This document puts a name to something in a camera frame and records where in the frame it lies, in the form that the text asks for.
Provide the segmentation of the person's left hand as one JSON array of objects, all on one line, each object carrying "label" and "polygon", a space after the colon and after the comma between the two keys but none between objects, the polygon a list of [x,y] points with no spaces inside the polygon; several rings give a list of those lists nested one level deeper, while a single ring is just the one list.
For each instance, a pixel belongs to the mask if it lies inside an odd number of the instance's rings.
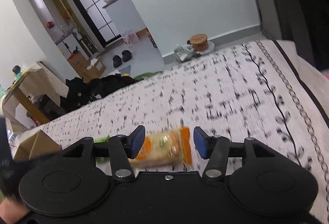
[{"label": "person's left hand", "polygon": [[0,205],[1,223],[14,224],[28,214],[22,202],[5,197]]}]

